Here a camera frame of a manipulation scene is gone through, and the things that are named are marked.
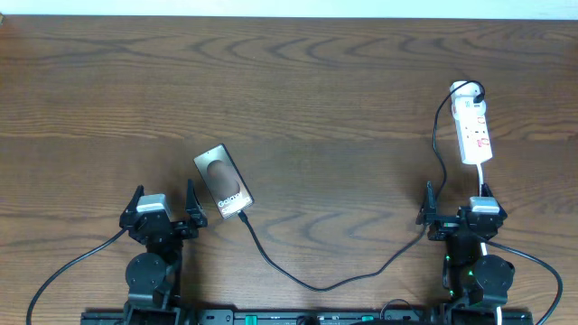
black cable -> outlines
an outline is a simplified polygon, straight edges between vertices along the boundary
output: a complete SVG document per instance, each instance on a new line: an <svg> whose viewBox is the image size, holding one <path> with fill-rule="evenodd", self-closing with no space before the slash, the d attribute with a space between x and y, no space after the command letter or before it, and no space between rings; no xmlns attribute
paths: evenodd
<svg viewBox="0 0 578 325"><path fill-rule="evenodd" d="M48 287L48 285L54 281L54 279L56 279L59 275L61 275L64 271L68 270L71 266L75 265L76 263L82 261L83 259L94 255L95 253L97 253L98 251L106 248L107 246L109 246L110 244L114 243L119 237L123 236L123 234L126 232L126 229L122 229L120 230L116 235L114 235L112 238L110 238L109 240L107 240L104 244L102 244L101 246L98 246L96 248L94 248L93 250L80 255L79 257L73 259L72 261L68 262L66 265L64 265L63 267L61 267L60 270L56 271L55 274L53 274L51 277L48 278L48 280L46 280L46 282L40 287L40 289L38 289L38 292L36 292L36 294L34 295L33 299L30 301L30 305L28 305L28 312L26 313L26 325L32 325L33 321L33 310L34 310L34 305L36 304L36 302L38 301L38 299L40 298L41 294L44 292L44 290L46 290L46 288Z"/></svg>
<svg viewBox="0 0 578 325"><path fill-rule="evenodd" d="M381 320L384 320L384 319L385 319L385 317L386 317L385 312L386 312L386 310L387 310L387 307L388 307L392 302L403 302L403 303L405 303L405 304L408 305L409 308L414 312L414 314L415 314L415 316L417 316L417 319L418 319L418 320L422 319L422 316L420 316L420 314L417 313L417 311L414 309L414 306L412 306L411 303L407 302L407 300L397 298L397 299L392 299L392 300L390 300L389 302L387 302L387 303L383 306L383 308L382 308L381 311L379 312L379 318L380 318Z"/></svg>
<svg viewBox="0 0 578 325"><path fill-rule="evenodd" d="M502 244L498 244L495 242L491 242L489 240L487 240L486 238L474 233L472 231L472 233L482 242L482 243L486 243L486 245L490 245L490 246L494 246L496 248L502 249L506 252L518 255L518 256L522 256L525 259L528 259L536 264L539 264L541 266L543 266L546 270L550 271L554 277L556 278L556 281L558 283L558 290L556 292L556 296L554 298L554 301L552 302L552 304L550 305L550 308L548 308L548 310L545 312L544 316L542 316L542 318L536 323L536 325L542 325L545 323L545 321L550 317L550 315L552 315L552 313L554 312L554 310L556 309L556 307L558 306L558 303L560 302L560 299L562 299L562 291L564 290L564 283L562 282L562 277L560 276L560 274L552 267L550 266L548 263L542 261L541 259L534 257L530 254L524 253L522 251L518 251L517 249L502 245Z"/></svg>
<svg viewBox="0 0 578 325"><path fill-rule="evenodd" d="M452 94L454 92L456 92L456 90L458 90L459 88L462 88L463 86L470 84L470 83L476 83L478 84L478 86L480 86L481 88L481 95L485 95L486 94L486 89L481 85L481 82L476 81L476 80L468 80L464 83L462 83L460 86L456 87L454 90L450 91L450 93L448 94L448 96L445 97L445 99L443 100L442 104L440 104L440 106L437 108L437 111L435 112L435 120L433 121L433 132L432 132L432 147L433 147L433 152L435 153L435 156L437 157L437 159L440 161L440 164L442 166L442 172L443 172L443 181L442 181L442 185L440 185L440 188L437 190L437 192L435 193L435 199L437 200L440 197L440 194L442 193L443 187L445 186L445 183L448 179L448 172L445 169L445 164L443 163L443 159L442 156L440 155L440 153L438 153L437 151L437 147L435 146L435 134L437 133L437 119L440 115L440 111L442 110L443 105L445 104L446 101L448 101L448 99L452 96Z"/></svg>
<svg viewBox="0 0 578 325"><path fill-rule="evenodd" d="M402 249L398 250L393 256L391 256L391 258L389 258L389 260L387 260L387 262L381 266L381 268L379 270L377 270L374 273L371 274L363 274L363 275L357 275L357 276L353 276L349 279L345 279L341 282L338 282L334 285L330 285L326 288L316 288L314 286L311 286L307 283L304 283L303 281L297 279L296 277L290 275L287 271L285 271L281 266L275 264L275 262L273 262L271 260L271 258L269 258L269 256L267 255L267 253L265 252L265 249L263 249L263 247L261 246L261 243L259 242L259 239L256 236L255 230L253 229L253 227L251 226L251 224L249 223L249 219L247 218L247 215L245 214L245 212L240 211L238 213L239 218L241 219L241 221L243 221L243 223L245 225L247 225L247 228L249 229L249 232L251 233L251 236L253 237L253 240L255 241L255 245L256 248L259 250L259 253L261 253L261 256L269 263L269 265L273 266L273 268L277 271L279 271L281 274L285 275L286 277L288 277L289 279L293 280L294 282L296 282L297 284L301 285L304 288L307 288L311 291L315 291L317 293L326 293L327 291L331 291L337 287L342 286L345 283L350 283L353 281L357 281L357 280L361 280L361 279L366 279L369 277L373 277L376 275L380 275L396 258L398 258L400 255L402 255L406 250L408 250L409 248L411 248L413 245L415 245L420 239L422 239L422 237L424 237L425 235L425 225L424 225L424 230L422 230L422 232L419 234L419 236L412 240L411 242L409 242L407 245L405 245Z"/></svg>

